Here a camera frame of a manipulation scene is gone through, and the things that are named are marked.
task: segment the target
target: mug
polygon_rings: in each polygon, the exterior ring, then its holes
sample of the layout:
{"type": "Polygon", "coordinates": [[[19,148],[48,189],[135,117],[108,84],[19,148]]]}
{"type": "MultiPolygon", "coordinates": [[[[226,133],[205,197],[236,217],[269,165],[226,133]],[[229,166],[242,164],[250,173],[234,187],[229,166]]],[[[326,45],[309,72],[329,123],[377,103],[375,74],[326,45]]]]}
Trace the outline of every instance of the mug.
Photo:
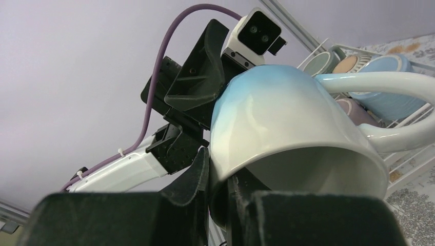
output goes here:
{"type": "MultiPolygon", "coordinates": [[[[411,63],[404,55],[389,54],[371,60],[358,73],[381,71],[414,72],[411,63]]],[[[412,96],[391,93],[350,92],[349,95],[384,120],[408,117],[426,104],[425,101],[412,96]]]]}
{"type": "Polygon", "coordinates": [[[257,66],[216,101],[210,129],[210,213],[225,228],[225,181],[246,168],[271,190],[383,199],[388,171],[378,152],[435,142],[435,114],[384,129],[355,124],[329,93],[385,91],[435,104],[435,78],[398,72],[321,74],[257,66]]]}
{"type": "Polygon", "coordinates": [[[332,73],[333,69],[344,58],[346,58],[346,54],[343,50],[338,46],[332,46],[328,51],[322,52],[311,59],[304,67],[304,72],[311,76],[332,73]]]}
{"type": "Polygon", "coordinates": [[[344,58],[332,73],[356,73],[371,60],[371,55],[355,54],[344,58]]]}
{"type": "Polygon", "coordinates": [[[351,98],[342,98],[335,101],[355,125],[359,126],[361,124],[369,124],[376,127],[381,126],[381,124],[367,113],[367,111],[365,111],[355,100],[352,100],[351,98]]]}

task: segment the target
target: white mug handle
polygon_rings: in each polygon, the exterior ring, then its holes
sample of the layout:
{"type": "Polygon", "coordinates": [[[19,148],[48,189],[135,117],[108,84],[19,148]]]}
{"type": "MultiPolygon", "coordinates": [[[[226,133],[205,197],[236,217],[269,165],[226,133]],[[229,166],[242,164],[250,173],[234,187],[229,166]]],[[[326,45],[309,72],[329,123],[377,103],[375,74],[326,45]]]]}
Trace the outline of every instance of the white mug handle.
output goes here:
{"type": "MultiPolygon", "coordinates": [[[[320,74],[315,77],[328,93],[387,92],[404,94],[435,105],[435,78],[408,72],[320,74]]],[[[400,128],[358,126],[380,153],[417,149],[435,142],[435,114],[400,128]]]]}

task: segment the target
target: camera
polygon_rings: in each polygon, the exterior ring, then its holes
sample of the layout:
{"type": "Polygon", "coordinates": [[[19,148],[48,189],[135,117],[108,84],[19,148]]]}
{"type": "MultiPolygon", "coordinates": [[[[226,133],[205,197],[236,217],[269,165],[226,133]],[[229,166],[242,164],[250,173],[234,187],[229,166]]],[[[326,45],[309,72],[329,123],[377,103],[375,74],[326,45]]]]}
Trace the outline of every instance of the camera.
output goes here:
{"type": "Polygon", "coordinates": [[[246,68],[264,64],[264,54],[273,55],[287,44],[280,37],[281,28],[260,8],[242,17],[232,30],[225,52],[246,68]]]}

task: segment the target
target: white dish rack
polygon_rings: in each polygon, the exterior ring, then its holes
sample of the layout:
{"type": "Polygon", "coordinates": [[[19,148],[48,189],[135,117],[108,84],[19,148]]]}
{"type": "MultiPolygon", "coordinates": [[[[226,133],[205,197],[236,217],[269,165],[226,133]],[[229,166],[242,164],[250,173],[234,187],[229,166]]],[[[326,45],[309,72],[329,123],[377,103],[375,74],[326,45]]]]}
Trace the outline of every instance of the white dish rack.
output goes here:
{"type": "MultiPolygon", "coordinates": [[[[320,47],[325,47],[325,44],[330,41],[330,39],[324,40],[318,47],[315,49],[302,63],[298,66],[301,68],[302,65],[306,64],[306,62],[314,57],[317,50],[320,47]]],[[[366,50],[340,45],[333,44],[335,46],[339,46],[342,48],[347,55],[353,53],[362,53],[369,55],[383,55],[379,53],[369,52],[366,50]]],[[[427,64],[415,63],[411,61],[411,65],[413,66],[415,72],[426,74],[429,76],[435,75],[435,67],[427,64]]],[[[378,122],[382,123],[386,128],[396,128],[414,124],[425,117],[427,117],[433,111],[433,106],[430,104],[426,104],[422,106],[420,109],[415,111],[409,117],[401,120],[394,121],[384,121],[382,119],[377,119],[378,122]]],[[[428,172],[435,166],[435,143],[429,146],[412,150],[412,151],[403,151],[397,153],[380,153],[380,156],[384,159],[385,165],[389,169],[390,173],[390,181],[387,190],[387,197],[391,195],[393,192],[399,190],[406,186],[406,184],[412,182],[422,174],[428,172]]]]}

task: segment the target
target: black camera panel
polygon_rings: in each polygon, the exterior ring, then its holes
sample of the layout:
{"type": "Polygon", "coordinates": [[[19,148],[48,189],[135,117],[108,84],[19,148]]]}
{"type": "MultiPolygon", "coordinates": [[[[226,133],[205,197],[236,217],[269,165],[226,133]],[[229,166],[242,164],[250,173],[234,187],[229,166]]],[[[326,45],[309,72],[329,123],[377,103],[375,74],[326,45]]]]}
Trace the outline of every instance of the black camera panel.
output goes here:
{"type": "Polygon", "coordinates": [[[281,28],[257,11],[240,31],[238,39],[257,55],[263,55],[280,34],[281,28]]]}

